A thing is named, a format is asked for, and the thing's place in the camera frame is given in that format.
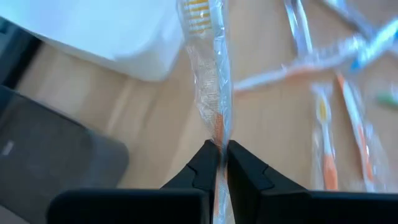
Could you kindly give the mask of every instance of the wooden surface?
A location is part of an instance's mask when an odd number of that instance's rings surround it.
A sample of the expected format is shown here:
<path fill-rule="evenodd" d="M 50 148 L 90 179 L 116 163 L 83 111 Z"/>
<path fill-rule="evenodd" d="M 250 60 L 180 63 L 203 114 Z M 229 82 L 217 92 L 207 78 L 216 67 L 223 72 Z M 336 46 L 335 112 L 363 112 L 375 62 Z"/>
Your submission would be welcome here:
<path fill-rule="evenodd" d="M 354 1 L 376 25 L 398 11 L 397 1 Z M 325 46 L 353 33 L 317 1 L 306 1 L 313 45 Z M 231 60 L 235 80 L 276 68 L 295 57 L 289 22 L 280 0 L 230 0 Z M 398 82 L 397 59 L 386 55 L 360 74 L 361 91 L 379 80 Z M 234 100 L 237 140 L 287 177 L 311 188 L 312 133 L 316 125 L 314 82 L 334 84 L 333 144 L 343 190 L 362 190 L 359 154 L 332 71 L 260 88 Z M 42 47 L 19 91 L 126 144 L 130 164 L 122 188 L 158 188 L 173 177 L 209 138 L 193 102 L 190 61 L 181 51 L 170 78 L 145 83 Z M 391 167 L 398 168 L 398 117 L 367 100 Z M 391 180 L 398 175 L 392 172 Z"/>

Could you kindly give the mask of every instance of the wooden table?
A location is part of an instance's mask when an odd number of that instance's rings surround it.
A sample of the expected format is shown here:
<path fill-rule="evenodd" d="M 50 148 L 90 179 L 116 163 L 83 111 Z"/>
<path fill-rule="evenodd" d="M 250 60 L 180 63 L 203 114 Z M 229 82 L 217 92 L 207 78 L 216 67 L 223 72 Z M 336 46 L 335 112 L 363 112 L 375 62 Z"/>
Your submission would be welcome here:
<path fill-rule="evenodd" d="M 354 1 L 380 26 L 398 11 L 397 1 Z M 317 1 L 306 1 L 313 45 L 326 46 L 354 32 Z M 235 80 L 294 59 L 281 0 L 230 0 L 231 60 Z M 367 92 L 379 79 L 398 82 L 398 61 L 385 55 L 360 74 Z M 237 140 L 257 157 L 311 188 L 312 133 L 316 125 L 313 82 L 332 82 L 333 144 L 343 190 L 361 190 L 361 167 L 349 117 L 332 71 L 260 88 L 234 100 Z M 199 150 L 207 133 L 193 102 L 190 61 L 181 51 L 170 78 L 145 83 L 66 55 L 45 45 L 18 90 L 126 144 L 130 164 L 122 188 L 158 188 Z M 398 169 L 398 114 L 369 102 L 368 115 L 392 169 Z M 392 172 L 391 179 L 398 175 Z"/>

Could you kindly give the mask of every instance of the white container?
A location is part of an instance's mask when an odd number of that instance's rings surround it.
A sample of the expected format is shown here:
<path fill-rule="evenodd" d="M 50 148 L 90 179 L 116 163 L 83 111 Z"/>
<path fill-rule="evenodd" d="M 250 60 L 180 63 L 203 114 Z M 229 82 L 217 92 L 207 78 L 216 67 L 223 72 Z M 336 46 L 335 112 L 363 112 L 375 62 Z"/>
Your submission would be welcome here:
<path fill-rule="evenodd" d="M 167 78 L 183 43 L 175 0 L 1 0 L 0 16 L 68 54 L 145 81 Z"/>

